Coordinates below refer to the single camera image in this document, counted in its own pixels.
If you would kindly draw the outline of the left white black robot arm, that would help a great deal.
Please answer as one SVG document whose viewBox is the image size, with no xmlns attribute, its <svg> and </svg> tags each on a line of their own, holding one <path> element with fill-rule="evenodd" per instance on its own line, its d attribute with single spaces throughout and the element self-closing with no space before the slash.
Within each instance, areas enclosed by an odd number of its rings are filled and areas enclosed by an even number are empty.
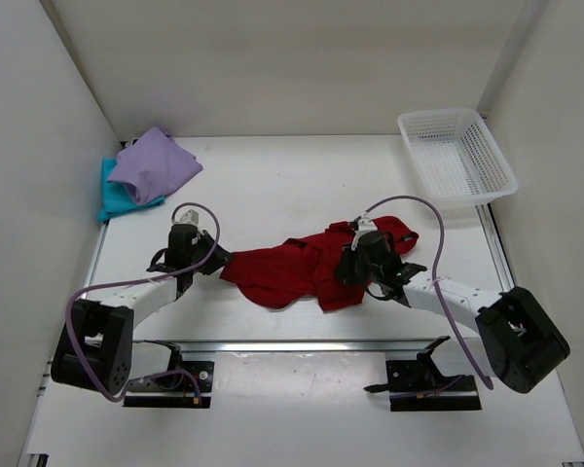
<svg viewBox="0 0 584 467">
<path fill-rule="evenodd" d="M 133 331 L 161 308 L 178 301 L 192 286 L 194 275 L 211 275 L 233 258 L 217 238 L 191 223 L 176 223 L 167 246 L 157 251 L 144 279 L 111 283 L 117 291 L 103 300 L 82 292 L 65 310 L 51 364 L 51 379 L 96 391 L 112 402 L 121 400 L 130 384 Z"/>
</svg>

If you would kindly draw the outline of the teal t shirt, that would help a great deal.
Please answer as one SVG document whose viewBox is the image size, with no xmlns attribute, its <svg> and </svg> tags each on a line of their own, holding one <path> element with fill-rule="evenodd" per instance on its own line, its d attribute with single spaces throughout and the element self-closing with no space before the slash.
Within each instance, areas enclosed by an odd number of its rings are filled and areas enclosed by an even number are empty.
<svg viewBox="0 0 584 467">
<path fill-rule="evenodd" d="M 99 223 L 164 204 L 165 196 L 155 198 L 146 204 L 136 204 L 121 183 L 108 180 L 116 164 L 114 159 L 106 158 L 101 163 L 101 208 L 97 214 Z"/>
</svg>

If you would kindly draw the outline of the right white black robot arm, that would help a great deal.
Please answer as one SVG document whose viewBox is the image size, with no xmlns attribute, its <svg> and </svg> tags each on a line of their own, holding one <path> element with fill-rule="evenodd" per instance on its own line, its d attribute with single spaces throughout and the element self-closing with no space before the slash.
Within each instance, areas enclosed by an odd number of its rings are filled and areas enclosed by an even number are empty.
<svg viewBox="0 0 584 467">
<path fill-rule="evenodd" d="M 386 232 L 364 233 L 345 244 L 335 275 L 345 285 L 378 285 L 379 301 L 429 311 L 477 333 L 492 374 L 517 393 L 531 392 L 570 354 L 529 290 L 493 292 L 435 277 L 422 265 L 402 261 Z"/>
</svg>

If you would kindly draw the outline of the red t shirt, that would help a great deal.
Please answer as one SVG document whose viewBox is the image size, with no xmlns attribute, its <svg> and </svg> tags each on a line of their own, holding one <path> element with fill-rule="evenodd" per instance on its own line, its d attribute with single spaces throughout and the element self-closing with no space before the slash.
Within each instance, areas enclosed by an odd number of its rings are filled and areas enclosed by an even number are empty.
<svg viewBox="0 0 584 467">
<path fill-rule="evenodd" d="M 220 278 L 236 285 L 250 302 L 275 310 L 305 297 L 317 299 L 324 312 L 360 305 L 366 288 L 345 285 L 335 275 L 343 247 L 353 237 L 350 223 L 340 221 L 276 247 L 235 252 Z"/>
</svg>

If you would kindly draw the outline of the purple t shirt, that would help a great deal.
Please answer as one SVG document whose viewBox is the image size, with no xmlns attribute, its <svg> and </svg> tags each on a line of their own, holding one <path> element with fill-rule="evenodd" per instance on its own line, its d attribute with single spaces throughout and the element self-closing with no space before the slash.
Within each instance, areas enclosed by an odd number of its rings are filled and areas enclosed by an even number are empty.
<svg viewBox="0 0 584 467">
<path fill-rule="evenodd" d="M 152 126 L 117 155 L 108 181 L 122 185 L 135 204 L 145 205 L 173 194 L 202 170 L 193 154 Z"/>
</svg>

